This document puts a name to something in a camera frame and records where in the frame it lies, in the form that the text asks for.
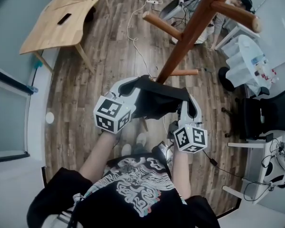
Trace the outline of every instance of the wooden table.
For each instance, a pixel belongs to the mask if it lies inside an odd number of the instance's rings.
[[[83,24],[89,10],[98,0],[52,0],[41,12],[33,30],[23,43],[20,54],[32,52],[53,73],[53,69],[38,51],[49,48],[75,46],[86,66],[94,72],[80,41]],[[71,16],[62,24],[57,23],[67,14]]]

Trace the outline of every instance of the shoe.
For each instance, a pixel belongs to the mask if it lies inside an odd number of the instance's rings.
[[[130,155],[131,154],[132,147],[128,143],[125,144],[122,148],[122,156]]]
[[[171,43],[172,44],[175,45],[177,42],[178,42],[178,40],[176,38],[174,38],[174,37],[171,38]]]
[[[147,135],[145,133],[140,133],[136,138],[136,144],[141,143],[143,147],[146,146],[147,143]]]

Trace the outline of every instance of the coat rack pole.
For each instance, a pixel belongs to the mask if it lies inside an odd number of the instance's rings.
[[[211,8],[213,1],[225,2],[226,0],[201,0],[197,9],[189,20],[182,36],[182,40],[178,41],[174,50],[170,54],[167,62],[161,70],[157,82],[163,84],[176,66],[186,56],[187,52],[192,49],[194,43],[199,38],[203,30],[208,26],[210,21],[216,14],[216,11]]]

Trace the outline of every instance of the human arm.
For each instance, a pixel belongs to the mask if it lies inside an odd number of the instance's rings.
[[[191,196],[188,154],[180,152],[176,144],[174,144],[172,182],[185,200]]]
[[[113,133],[104,131],[100,135],[95,147],[79,170],[79,173],[84,178],[87,178],[92,183],[102,178],[115,140],[116,135]]]

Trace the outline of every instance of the black t-shirt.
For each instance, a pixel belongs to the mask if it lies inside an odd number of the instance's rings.
[[[103,178],[94,184],[77,171],[61,168],[32,202],[28,226],[39,228],[49,215],[74,205],[73,218],[84,227],[219,228],[207,200],[201,196],[184,200],[171,182],[167,165],[151,153],[109,161]]]

